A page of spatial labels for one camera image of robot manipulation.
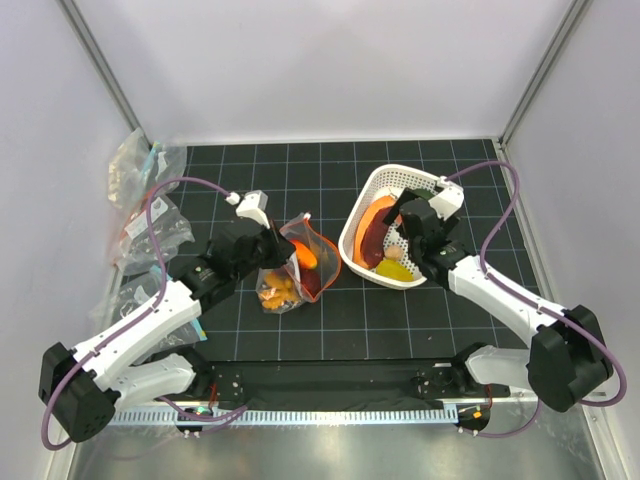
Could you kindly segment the white perforated plastic basket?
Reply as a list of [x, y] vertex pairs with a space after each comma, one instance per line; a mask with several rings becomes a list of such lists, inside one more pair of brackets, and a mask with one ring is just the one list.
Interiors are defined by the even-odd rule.
[[426, 189], [432, 194], [438, 195], [451, 185], [446, 182], [444, 176], [436, 176], [399, 164], [386, 164], [376, 168], [367, 178], [360, 194], [350, 212], [338, 240], [338, 250], [343, 263], [356, 275], [364, 280], [393, 290], [408, 290], [423, 285], [426, 278], [422, 276], [415, 266], [404, 255], [399, 261], [411, 274], [411, 281], [398, 281], [378, 275], [375, 270], [367, 270], [359, 266], [354, 260], [354, 246], [357, 228], [368, 207], [383, 196], [399, 196], [405, 188]]

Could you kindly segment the yellow orange ginger root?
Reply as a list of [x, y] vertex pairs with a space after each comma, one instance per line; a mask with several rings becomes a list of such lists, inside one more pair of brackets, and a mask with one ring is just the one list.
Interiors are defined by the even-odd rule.
[[291, 307], [299, 300], [293, 280], [288, 275], [283, 276], [275, 271], [266, 274], [258, 296], [266, 310]]

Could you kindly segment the dark red passion fruit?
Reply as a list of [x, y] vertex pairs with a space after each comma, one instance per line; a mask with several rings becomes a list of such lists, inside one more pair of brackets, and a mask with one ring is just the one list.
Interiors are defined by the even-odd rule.
[[316, 297], [322, 288], [322, 282], [319, 274], [313, 269], [302, 269], [300, 271], [301, 285], [305, 291], [311, 296]]

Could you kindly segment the clear zip bag orange zipper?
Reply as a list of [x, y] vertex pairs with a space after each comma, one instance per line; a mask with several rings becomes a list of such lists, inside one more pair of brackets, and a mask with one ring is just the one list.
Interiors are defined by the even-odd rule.
[[294, 254], [276, 269], [261, 269], [256, 294], [267, 314], [283, 314], [305, 303], [316, 303], [340, 274], [342, 261], [334, 243], [311, 225], [310, 212], [280, 228]]

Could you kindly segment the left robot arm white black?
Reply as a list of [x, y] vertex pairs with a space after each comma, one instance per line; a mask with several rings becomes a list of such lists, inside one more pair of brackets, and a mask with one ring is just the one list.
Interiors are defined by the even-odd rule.
[[190, 349], [144, 365], [135, 362], [166, 335], [230, 297], [249, 274], [281, 267], [294, 252], [274, 223], [235, 220], [122, 320], [73, 348], [60, 342], [50, 346], [42, 357], [38, 388], [45, 405], [44, 446], [59, 448], [49, 439], [52, 420], [68, 443], [81, 443], [128, 407], [174, 394], [190, 400], [207, 396], [212, 369]]

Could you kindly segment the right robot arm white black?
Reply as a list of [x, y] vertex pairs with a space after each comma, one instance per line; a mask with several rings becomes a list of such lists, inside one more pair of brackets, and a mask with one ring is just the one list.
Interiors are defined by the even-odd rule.
[[476, 345], [463, 351], [450, 372], [453, 389], [475, 395], [485, 384], [528, 389], [547, 407], [565, 412], [587, 398], [618, 370], [595, 314], [582, 305], [567, 309], [533, 294], [474, 255], [448, 234], [457, 224], [460, 192], [427, 195], [398, 189], [384, 220], [405, 240], [421, 275], [462, 297], [509, 328], [522, 349]]

